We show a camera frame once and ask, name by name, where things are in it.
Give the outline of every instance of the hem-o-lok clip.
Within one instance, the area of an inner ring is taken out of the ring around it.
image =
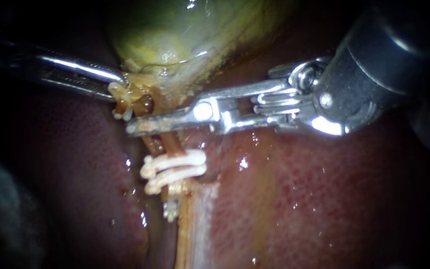
[[[167,201],[163,204],[163,216],[168,222],[173,222],[179,215],[178,196],[186,191],[183,180],[205,174],[206,160],[205,152],[200,149],[188,149],[185,155],[180,156],[163,154],[144,158],[140,176],[148,180],[145,193],[159,194],[164,186],[168,186]]]

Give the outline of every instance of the metal screw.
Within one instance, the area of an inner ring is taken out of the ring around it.
[[[313,67],[307,67],[298,74],[298,86],[300,90],[306,91],[311,88],[315,81],[316,70]]]
[[[333,97],[329,93],[322,93],[320,95],[320,105],[324,109],[328,109],[333,105]]]

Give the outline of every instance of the metal forceps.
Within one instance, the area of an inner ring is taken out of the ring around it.
[[[129,136],[156,135],[208,125],[216,134],[274,126],[281,130],[311,128],[317,117],[311,86],[317,83],[329,57],[272,68],[270,79],[219,89],[199,95],[186,108],[160,115],[134,118],[127,123]],[[238,99],[249,97],[253,113],[243,115]]]
[[[115,102],[107,91],[109,83],[128,85],[126,74],[115,68],[4,38],[0,38],[0,73],[107,102]]]

